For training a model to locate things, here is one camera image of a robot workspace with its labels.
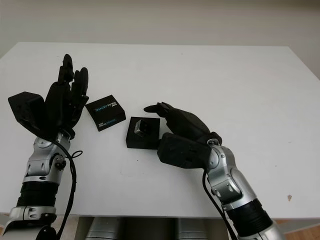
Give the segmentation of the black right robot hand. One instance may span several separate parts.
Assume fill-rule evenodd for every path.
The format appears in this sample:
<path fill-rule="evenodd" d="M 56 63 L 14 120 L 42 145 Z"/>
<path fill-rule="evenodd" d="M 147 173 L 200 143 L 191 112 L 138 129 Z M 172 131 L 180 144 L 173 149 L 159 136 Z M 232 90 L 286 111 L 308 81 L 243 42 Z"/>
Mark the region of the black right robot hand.
<path fill-rule="evenodd" d="M 166 120 L 170 131 L 180 137 L 199 142 L 207 143 L 210 139 L 216 139 L 222 145 L 222 138 L 211 132 L 207 125 L 195 114 L 171 106 L 165 102 L 158 102 L 155 105 L 143 109 L 147 113 L 156 113 Z"/>

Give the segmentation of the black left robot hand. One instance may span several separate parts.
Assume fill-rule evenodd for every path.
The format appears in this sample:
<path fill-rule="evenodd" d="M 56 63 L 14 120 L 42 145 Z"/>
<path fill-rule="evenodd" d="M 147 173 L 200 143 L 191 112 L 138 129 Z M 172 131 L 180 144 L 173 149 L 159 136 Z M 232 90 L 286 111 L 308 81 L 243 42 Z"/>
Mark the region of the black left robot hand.
<path fill-rule="evenodd" d="M 86 67 L 73 70 L 73 61 L 66 54 L 59 68 L 58 79 L 48 91 L 45 99 L 49 120 L 58 128 L 73 129 L 78 123 L 87 96 L 89 73 Z"/>

